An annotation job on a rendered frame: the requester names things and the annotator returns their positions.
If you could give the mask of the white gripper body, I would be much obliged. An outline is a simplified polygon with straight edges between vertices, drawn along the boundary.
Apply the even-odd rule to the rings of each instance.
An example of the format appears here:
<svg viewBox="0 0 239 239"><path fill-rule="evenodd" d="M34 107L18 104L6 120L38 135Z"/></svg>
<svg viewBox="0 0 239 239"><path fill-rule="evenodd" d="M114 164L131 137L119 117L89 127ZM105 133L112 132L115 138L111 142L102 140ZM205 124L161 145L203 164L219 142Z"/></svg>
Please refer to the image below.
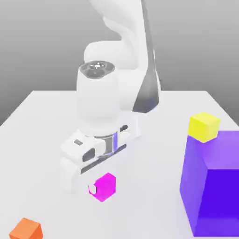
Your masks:
<svg viewBox="0 0 239 239"><path fill-rule="evenodd" d="M137 137L119 137L113 147L113 137L70 137L61 146L60 174L63 188L79 193L107 173L114 176L127 161L127 148Z"/></svg>

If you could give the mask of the small magenta cube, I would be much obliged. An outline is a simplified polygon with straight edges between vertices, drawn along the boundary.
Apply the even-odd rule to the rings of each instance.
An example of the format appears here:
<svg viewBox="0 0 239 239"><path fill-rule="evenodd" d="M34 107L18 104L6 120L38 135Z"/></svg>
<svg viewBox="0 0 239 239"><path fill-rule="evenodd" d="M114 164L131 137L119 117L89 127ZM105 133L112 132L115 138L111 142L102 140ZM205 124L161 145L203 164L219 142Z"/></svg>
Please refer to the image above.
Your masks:
<svg viewBox="0 0 239 239"><path fill-rule="evenodd" d="M111 173L106 173L93 184L95 186L95 193L92 193L90 186L88 186L89 194L104 202L116 192L116 177Z"/></svg>

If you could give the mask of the small orange cube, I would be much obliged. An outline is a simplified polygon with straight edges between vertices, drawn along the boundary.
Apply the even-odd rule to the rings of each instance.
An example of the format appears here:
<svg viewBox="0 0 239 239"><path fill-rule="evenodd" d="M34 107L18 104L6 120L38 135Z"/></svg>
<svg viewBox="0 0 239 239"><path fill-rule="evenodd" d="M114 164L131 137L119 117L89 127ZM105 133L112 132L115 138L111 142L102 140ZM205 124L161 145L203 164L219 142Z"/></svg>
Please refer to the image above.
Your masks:
<svg viewBox="0 0 239 239"><path fill-rule="evenodd" d="M10 239L43 239L41 224L22 218L9 234Z"/></svg>

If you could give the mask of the small yellow cube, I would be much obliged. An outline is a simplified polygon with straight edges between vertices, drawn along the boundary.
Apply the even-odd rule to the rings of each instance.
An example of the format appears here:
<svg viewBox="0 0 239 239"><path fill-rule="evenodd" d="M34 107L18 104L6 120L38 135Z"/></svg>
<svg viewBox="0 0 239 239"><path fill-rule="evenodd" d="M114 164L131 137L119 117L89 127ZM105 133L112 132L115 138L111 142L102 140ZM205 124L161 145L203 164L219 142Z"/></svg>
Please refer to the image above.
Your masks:
<svg viewBox="0 0 239 239"><path fill-rule="evenodd" d="M190 117L188 135L206 143L217 137L220 119L206 112L200 112Z"/></svg>

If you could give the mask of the large purple box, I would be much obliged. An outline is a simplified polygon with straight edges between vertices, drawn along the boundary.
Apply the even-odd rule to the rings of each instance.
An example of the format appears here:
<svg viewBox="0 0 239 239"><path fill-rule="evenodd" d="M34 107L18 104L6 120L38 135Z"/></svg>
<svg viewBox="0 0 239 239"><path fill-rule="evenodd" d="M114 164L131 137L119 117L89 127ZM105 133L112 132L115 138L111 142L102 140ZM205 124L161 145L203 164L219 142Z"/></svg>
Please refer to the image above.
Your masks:
<svg viewBox="0 0 239 239"><path fill-rule="evenodd" d="M188 136L180 193L194 236L239 237L239 131Z"/></svg>

